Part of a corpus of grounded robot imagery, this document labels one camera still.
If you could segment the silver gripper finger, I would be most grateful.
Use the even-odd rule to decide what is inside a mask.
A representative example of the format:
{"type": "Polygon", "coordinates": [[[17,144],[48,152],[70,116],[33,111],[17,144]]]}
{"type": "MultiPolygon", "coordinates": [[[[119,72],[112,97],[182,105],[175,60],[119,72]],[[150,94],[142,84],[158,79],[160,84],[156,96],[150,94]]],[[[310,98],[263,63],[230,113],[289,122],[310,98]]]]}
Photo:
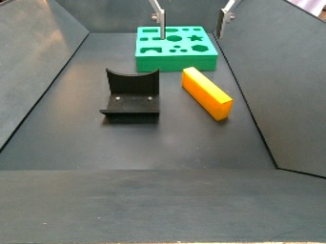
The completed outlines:
{"type": "Polygon", "coordinates": [[[218,38],[223,37],[226,25],[231,20],[231,15],[233,15],[231,11],[234,9],[235,2],[237,0],[228,0],[227,5],[223,8],[220,8],[218,27],[216,27],[218,38]]]}
{"type": "Polygon", "coordinates": [[[150,5],[154,9],[154,14],[151,15],[151,19],[160,26],[160,38],[166,38],[166,11],[162,9],[158,0],[150,0],[150,5]]]}

